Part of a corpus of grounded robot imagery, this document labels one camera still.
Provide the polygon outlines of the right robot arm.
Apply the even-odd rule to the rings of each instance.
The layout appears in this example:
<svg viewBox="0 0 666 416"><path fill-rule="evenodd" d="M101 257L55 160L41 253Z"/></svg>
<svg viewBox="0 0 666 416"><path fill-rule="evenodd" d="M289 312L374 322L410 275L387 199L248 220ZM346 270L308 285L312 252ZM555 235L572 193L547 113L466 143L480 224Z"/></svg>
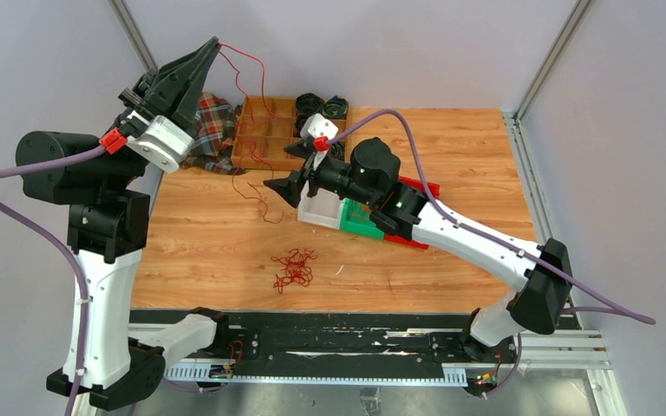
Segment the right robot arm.
<svg viewBox="0 0 666 416"><path fill-rule="evenodd" d="M316 151L309 140L285 151L304 158L302 167L264 185L290 206L321 190L356 201L368 207L370 221L385 234L445 250L509 286L501 301L472 313L460 338L468 359L485 360L503 339L525 330L556 331L572 288L562 277L571 271L564 243L511 237L449 209L424 187L400 179L400 159L379 138L357 144L348 162Z"/></svg>

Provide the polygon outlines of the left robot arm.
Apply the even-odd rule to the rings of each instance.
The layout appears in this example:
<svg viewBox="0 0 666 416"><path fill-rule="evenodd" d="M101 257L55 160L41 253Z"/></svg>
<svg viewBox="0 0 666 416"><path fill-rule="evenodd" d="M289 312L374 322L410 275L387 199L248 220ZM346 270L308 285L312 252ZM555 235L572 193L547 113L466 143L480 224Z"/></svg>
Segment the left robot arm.
<svg viewBox="0 0 666 416"><path fill-rule="evenodd" d="M151 198L129 189L148 166L179 169L193 144L196 108L213 61L217 38L123 90L125 111L101 137L33 131L16 147L16 164L47 162L22 175L23 193L69 209L61 246L76 266L70 350L50 374L47 388L86 394L92 406L113 411L151 396L164 373L200 350L211 358L231 346L226 314L191 310L155 335L128 333L134 279L147 245Z"/></svg>

